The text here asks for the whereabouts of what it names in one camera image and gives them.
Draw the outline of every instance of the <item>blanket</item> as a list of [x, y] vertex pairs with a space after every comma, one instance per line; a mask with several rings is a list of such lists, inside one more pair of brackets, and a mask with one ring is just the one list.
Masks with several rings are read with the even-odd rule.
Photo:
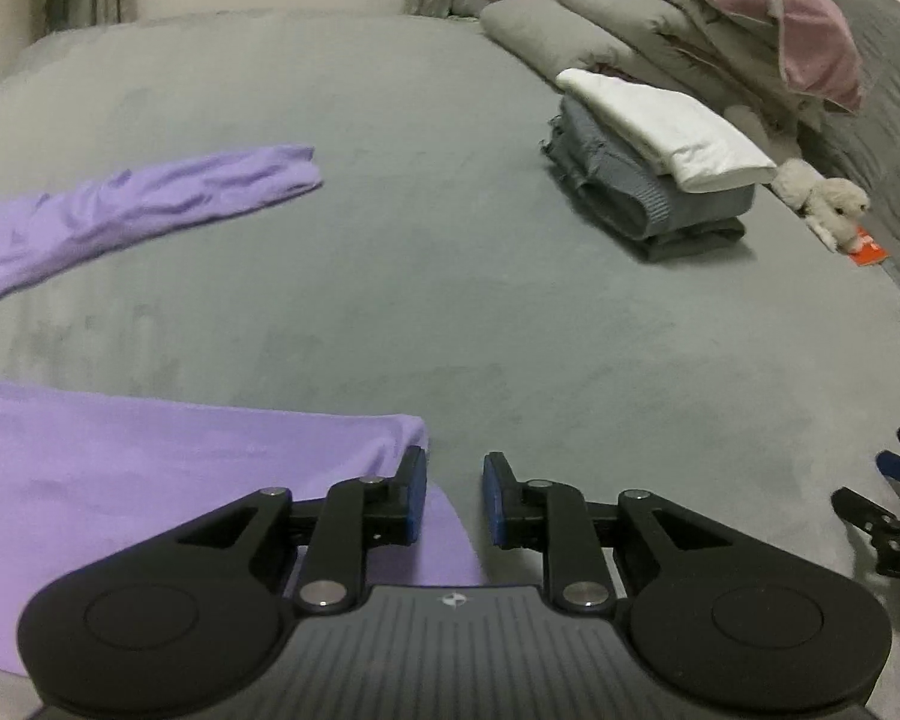
[[[391, 475], [415, 416], [198, 406], [0, 383], [0, 669], [23, 674], [16, 621], [42, 586], [266, 487], [319, 498]], [[427, 493], [418, 542], [370, 552], [370, 581], [480, 584], [445, 496]]]
[[557, 85], [684, 191], [766, 184], [776, 174], [773, 160], [740, 130], [688, 95], [583, 70], [563, 71]]
[[791, 91], [859, 109], [860, 55], [832, 0], [704, 1], [750, 32], [772, 36], [780, 76]]
[[754, 202], [754, 187], [707, 194], [682, 191], [653, 169], [579, 100], [564, 95], [543, 152], [584, 210], [658, 261], [732, 244], [744, 233], [735, 217]]
[[2, 201], [0, 296], [108, 251], [316, 189], [312, 157], [309, 146], [252, 148]]

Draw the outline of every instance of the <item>stuffed animal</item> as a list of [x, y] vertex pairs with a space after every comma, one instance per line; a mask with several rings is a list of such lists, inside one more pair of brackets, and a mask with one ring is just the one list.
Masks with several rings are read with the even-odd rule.
[[782, 165], [788, 159], [802, 157], [796, 129], [792, 132], [774, 129], [749, 106], [730, 105], [724, 111], [724, 119], [750, 138], [760, 151], [778, 165]]
[[845, 178], [824, 178], [802, 159], [780, 165], [770, 189], [800, 215], [830, 251], [855, 254], [863, 246], [858, 223], [869, 210], [866, 192]]

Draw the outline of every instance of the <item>gray bedsheet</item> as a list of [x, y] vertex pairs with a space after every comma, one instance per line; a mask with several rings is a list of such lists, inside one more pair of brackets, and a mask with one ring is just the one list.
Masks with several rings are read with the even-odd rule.
[[[313, 143], [326, 183], [2, 300], [0, 378], [422, 415], [498, 581], [533, 562], [482, 538], [492, 449], [523, 478], [650, 488], [869, 581], [828, 496], [900, 511], [872, 463], [900, 424], [899, 291], [762, 190], [734, 250], [635, 261], [547, 172], [558, 100], [469, 25], [410, 17], [44, 41], [0, 86], [0, 196], [278, 141]], [[900, 585], [871, 586], [898, 631], [872, 704], [898, 720]], [[0, 720], [27, 700], [0, 693]]]
[[892, 255], [885, 267], [900, 284], [900, 2], [833, 1], [860, 49], [866, 98], [858, 115], [827, 115], [823, 130], [807, 130], [800, 145], [825, 175], [845, 176], [871, 194], [866, 225]]

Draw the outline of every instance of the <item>screw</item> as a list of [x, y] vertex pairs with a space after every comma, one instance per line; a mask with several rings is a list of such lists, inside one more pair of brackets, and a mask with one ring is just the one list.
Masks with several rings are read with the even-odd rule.
[[457, 592], [456, 590], [452, 593], [447, 593], [442, 596], [440, 599], [440, 603], [445, 605], [446, 607], [458, 608], [465, 604], [470, 599], [463, 595], [461, 592]]
[[338, 581], [318, 579], [300, 587], [300, 600], [312, 607], [328, 607], [346, 598], [346, 587]]
[[575, 581], [563, 589], [563, 598], [575, 607], [595, 607], [610, 598], [610, 591], [597, 581]]

